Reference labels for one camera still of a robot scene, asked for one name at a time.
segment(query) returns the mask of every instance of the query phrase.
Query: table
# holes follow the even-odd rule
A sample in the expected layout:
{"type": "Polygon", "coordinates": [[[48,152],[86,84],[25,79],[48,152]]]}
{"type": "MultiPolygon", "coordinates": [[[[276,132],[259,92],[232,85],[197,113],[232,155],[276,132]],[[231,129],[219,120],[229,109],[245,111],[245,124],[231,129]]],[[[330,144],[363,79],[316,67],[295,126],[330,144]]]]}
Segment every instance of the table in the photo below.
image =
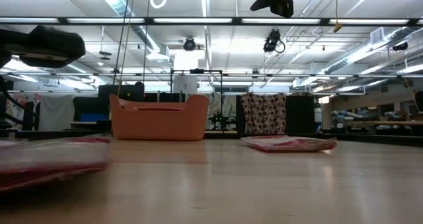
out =
{"type": "Polygon", "coordinates": [[[269,154],[239,140],[114,141],[107,171],[0,195],[1,224],[421,223],[423,149],[340,141],[269,154]]]}

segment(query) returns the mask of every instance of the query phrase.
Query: ceiling duct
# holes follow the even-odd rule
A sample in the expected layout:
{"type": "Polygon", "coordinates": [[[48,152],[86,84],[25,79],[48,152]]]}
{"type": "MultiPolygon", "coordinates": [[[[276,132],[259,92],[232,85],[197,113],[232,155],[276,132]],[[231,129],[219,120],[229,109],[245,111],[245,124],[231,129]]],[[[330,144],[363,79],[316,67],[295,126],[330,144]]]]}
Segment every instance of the ceiling duct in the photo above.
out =
{"type": "MultiPolygon", "coordinates": [[[[136,17],[137,15],[132,12],[132,9],[127,5],[126,0],[105,0],[110,7],[112,7],[113,11],[119,15],[120,17],[136,17]]],[[[135,26],[130,25],[130,28],[132,31],[139,36],[141,41],[147,46],[147,49],[152,54],[164,54],[164,56],[168,57],[168,55],[165,54],[165,51],[162,47],[160,47],[150,35],[145,31],[145,29],[142,26],[135,26]]]]}
{"type": "Polygon", "coordinates": [[[392,28],[379,28],[371,33],[371,39],[347,51],[343,56],[330,61],[323,72],[330,74],[333,71],[370,56],[379,48],[394,46],[420,29],[420,27],[402,27],[393,31],[392,28]]]}

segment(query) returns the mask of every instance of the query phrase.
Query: patterned cloth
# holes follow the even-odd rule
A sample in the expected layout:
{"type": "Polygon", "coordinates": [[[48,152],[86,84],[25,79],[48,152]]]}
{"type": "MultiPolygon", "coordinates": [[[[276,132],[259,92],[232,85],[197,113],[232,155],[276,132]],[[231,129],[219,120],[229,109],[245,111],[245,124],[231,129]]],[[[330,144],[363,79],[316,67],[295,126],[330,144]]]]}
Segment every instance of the patterned cloth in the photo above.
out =
{"type": "Polygon", "coordinates": [[[247,133],[283,134],[285,133],[285,102],[284,94],[271,96],[254,95],[241,96],[247,133]]]}

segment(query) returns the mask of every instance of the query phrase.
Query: wooden floor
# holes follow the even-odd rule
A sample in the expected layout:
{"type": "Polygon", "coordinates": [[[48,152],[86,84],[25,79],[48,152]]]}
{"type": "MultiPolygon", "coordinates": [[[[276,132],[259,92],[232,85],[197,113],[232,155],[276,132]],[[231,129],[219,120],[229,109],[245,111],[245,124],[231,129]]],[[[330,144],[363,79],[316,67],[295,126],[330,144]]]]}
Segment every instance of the wooden floor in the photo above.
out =
{"type": "Polygon", "coordinates": [[[419,223],[423,149],[340,142],[267,154],[239,140],[115,142],[102,173],[0,194],[1,224],[419,223]]]}

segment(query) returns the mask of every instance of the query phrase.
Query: ceiling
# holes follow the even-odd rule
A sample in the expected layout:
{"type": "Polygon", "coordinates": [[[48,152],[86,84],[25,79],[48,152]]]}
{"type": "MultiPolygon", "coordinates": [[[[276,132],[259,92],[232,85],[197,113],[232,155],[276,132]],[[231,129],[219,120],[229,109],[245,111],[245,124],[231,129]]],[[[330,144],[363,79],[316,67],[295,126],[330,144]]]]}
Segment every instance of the ceiling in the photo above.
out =
{"type": "MultiPolygon", "coordinates": [[[[268,9],[252,12],[250,6],[256,0],[207,0],[207,9],[203,10],[202,0],[167,0],[160,9],[150,6],[149,0],[132,0],[133,13],[138,17],[277,17],[268,9]]],[[[336,14],[336,0],[293,0],[293,17],[331,17],[336,14]]],[[[338,16],[353,18],[420,18],[423,0],[338,0],[338,16]]],[[[2,17],[117,17],[105,0],[0,0],[0,16],[2,17]]],[[[35,26],[6,25],[9,30],[30,32],[35,26]]],[[[123,42],[128,41],[126,53],[121,50],[118,59],[119,41],[122,26],[106,26],[103,45],[101,26],[55,26],[55,28],[78,33],[86,43],[87,54],[79,59],[84,65],[101,71],[111,72],[118,64],[121,68],[124,60],[125,73],[160,73],[170,70],[169,62],[145,59],[145,46],[139,37],[129,30],[128,38],[125,26],[123,42]],[[101,60],[99,51],[112,53],[111,60],[101,60]]],[[[209,49],[211,51],[210,68],[222,69],[230,73],[250,73],[260,69],[266,73],[315,73],[314,68],[326,65],[329,61],[341,57],[369,40],[370,32],[376,27],[344,27],[334,33],[333,27],[310,26],[208,26],[209,49]],[[286,50],[278,57],[266,57],[262,50],[269,32],[277,28],[281,35],[289,32],[284,38],[286,50]]],[[[148,35],[160,44],[166,44],[171,55],[181,52],[181,41],[186,37],[194,37],[198,44],[206,43],[204,26],[148,26],[148,35]]],[[[409,40],[407,52],[394,53],[401,56],[418,50],[422,40],[418,35],[409,40]]],[[[369,68],[391,59],[387,50],[367,56],[357,64],[369,68]]],[[[200,56],[199,67],[206,68],[204,55],[200,56]]],[[[350,70],[350,74],[359,73],[350,70]]],[[[151,81],[167,81],[169,76],[146,77],[151,81]]],[[[273,82],[292,82],[293,77],[276,78],[273,82]]],[[[136,81],[137,77],[124,77],[124,81],[136,81]]],[[[251,81],[250,77],[231,78],[230,80],[251,81]]]]}

